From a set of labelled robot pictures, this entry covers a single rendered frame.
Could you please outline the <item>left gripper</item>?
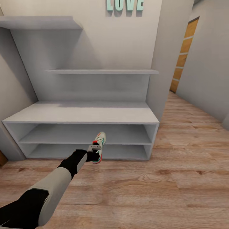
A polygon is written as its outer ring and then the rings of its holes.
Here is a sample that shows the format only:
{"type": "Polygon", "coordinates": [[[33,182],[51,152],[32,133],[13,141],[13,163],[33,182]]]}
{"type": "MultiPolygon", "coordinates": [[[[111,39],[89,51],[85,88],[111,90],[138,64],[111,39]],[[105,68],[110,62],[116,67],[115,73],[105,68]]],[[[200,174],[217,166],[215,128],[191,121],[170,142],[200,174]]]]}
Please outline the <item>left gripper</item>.
{"type": "Polygon", "coordinates": [[[93,153],[93,152],[89,152],[89,153],[90,153],[89,161],[98,161],[99,160],[99,153],[93,153]]]}

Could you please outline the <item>gym shoe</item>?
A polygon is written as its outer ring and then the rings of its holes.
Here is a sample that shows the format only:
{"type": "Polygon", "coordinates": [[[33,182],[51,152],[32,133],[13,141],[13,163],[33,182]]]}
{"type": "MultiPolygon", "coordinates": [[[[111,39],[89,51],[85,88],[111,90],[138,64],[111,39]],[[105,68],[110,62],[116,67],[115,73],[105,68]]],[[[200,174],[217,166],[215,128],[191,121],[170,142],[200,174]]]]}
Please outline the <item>gym shoe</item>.
{"type": "MultiPolygon", "coordinates": [[[[106,142],[106,134],[104,132],[100,132],[97,137],[95,138],[95,141],[92,142],[92,145],[99,145],[101,148],[106,142]]],[[[99,153],[99,160],[98,161],[92,161],[93,164],[98,164],[102,160],[102,151],[101,150],[93,150],[93,153],[99,153]]]]}

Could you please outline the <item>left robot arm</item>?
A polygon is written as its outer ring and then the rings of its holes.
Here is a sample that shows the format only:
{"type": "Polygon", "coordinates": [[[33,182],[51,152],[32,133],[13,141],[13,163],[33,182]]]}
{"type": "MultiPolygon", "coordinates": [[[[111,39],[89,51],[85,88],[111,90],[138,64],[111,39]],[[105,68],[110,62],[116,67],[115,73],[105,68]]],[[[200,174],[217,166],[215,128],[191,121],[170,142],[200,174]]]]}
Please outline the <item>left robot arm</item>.
{"type": "Polygon", "coordinates": [[[98,161],[99,145],[73,152],[44,179],[32,185],[17,201],[0,208],[0,229],[35,229],[52,217],[65,190],[85,162],[98,161]]]}

